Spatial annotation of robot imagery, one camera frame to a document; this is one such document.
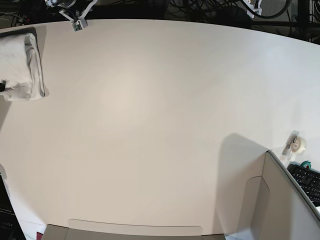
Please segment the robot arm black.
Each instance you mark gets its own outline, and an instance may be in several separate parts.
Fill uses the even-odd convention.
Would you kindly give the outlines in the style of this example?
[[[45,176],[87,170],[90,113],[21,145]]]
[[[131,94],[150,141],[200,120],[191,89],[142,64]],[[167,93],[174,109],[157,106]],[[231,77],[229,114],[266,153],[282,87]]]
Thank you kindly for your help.
[[[75,5],[76,0],[45,0],[45,4],[50,8],[69,9]]]

